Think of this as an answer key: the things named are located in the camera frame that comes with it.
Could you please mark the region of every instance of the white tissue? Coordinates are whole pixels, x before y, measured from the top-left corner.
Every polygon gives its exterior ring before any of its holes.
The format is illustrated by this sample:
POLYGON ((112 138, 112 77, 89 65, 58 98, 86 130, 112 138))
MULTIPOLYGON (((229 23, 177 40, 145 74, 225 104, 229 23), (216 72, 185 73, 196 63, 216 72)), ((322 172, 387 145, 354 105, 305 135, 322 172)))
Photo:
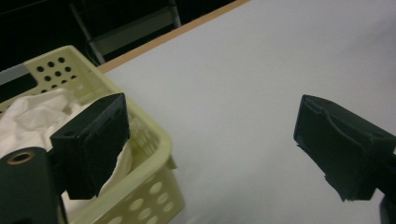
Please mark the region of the white tissue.
MULTIPOLYGON (((0 158, 25 147, 43 147, 49 151, 52 149, 50 136, 88 106, 79 105, 71 92, 65 89, 19 98, 0 119, 0 158)), ((131 163, 132 153, 125 145, 113 175, 101 193, 125 177, 131 163)), ((62 197, 69 221, 83 211, 81 208, 94 201, 69 200, 67 192, 62 197)))

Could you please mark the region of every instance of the table edge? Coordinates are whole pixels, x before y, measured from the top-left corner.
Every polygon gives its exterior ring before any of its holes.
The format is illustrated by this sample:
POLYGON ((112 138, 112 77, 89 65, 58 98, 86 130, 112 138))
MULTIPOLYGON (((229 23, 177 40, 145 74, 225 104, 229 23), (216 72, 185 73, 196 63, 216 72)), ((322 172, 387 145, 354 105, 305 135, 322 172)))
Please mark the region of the table edge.
POLYGON ((211 21, 213 19, 215 19, 216 17, 219 17, 231 10, 233 10, 234 8, 240 7, 242 5, 244 5, 246 2, 248 2, 249 0, 235 0, 233 2, 231 2, 230 4, 218 8, 206 15, 204 15, 203 17, 200 17, 197 20, 191 21, 187 24, 184 24, 183 26, 165 34, 165 35, 161 35, 151 41, 149 41, 148 43, 136 48, 136 49, 132 49, 124 54, 122 54, 121 56, 106 62, 104 64, 101 64, 98 66, 99 70, 102 71, 103 73, 106 73, 124 63, 127 63, 129 61, 131 61, 133 58, 136 58, 137 56, 151 50, 154 49, 158 46, 160 46, 163 43, 166 43, 167 41, 182 35, 208 21, 211 21))

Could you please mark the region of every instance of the dark floor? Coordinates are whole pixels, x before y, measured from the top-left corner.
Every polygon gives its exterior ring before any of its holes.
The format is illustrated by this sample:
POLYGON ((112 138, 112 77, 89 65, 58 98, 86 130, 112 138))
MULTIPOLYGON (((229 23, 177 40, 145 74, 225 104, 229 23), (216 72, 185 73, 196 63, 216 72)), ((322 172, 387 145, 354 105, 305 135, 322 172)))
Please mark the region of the dark floor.
MULTIPOLYGON (((71 0, 93 35, 141 18, 166 6, 165 0, 71 0)), ((70 0, 7 1, 0 8, 0 71, 65 45, 74 45, 93 59, 86 38, 70 11, 70 0)), ((233 0, 176 0, 182 24, 195 20, 233 0)), ((111 60, 151 39, 171 31, 173 26, 139 39, 105 55, 111 60)))

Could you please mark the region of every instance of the yellow plastic basket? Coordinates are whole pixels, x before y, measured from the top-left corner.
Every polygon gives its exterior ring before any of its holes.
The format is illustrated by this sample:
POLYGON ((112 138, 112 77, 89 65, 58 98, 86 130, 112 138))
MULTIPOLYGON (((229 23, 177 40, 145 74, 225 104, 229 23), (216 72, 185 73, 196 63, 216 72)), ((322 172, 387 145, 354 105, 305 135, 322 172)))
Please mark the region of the yellow plastic basket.
MULTIPOLYGON (((103 73, 74 47, 59 48, 23 64, 37 86, 0 104, 7 110, 24 95, 39 94, 56 88, 71 90, 82 105, 120 92, 103 73)), ((184 201, 172 170, 168 134, 127 97, 133 153, 131 172, 101 194, 74 220, 87 223, 167 223, 183 207, 184 201)))

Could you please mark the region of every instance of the table surface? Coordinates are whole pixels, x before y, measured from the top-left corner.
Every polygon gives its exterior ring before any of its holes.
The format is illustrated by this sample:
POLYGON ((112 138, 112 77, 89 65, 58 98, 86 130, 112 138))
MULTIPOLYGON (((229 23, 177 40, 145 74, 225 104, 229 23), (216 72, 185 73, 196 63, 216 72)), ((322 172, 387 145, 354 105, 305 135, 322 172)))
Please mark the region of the table surface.
POLYGON ((240 5, 102 67, 172 137, 171 223, 379 223, 382 193, 342 202, 292 135, 303 94, 396 134, 396 2, 240 5))

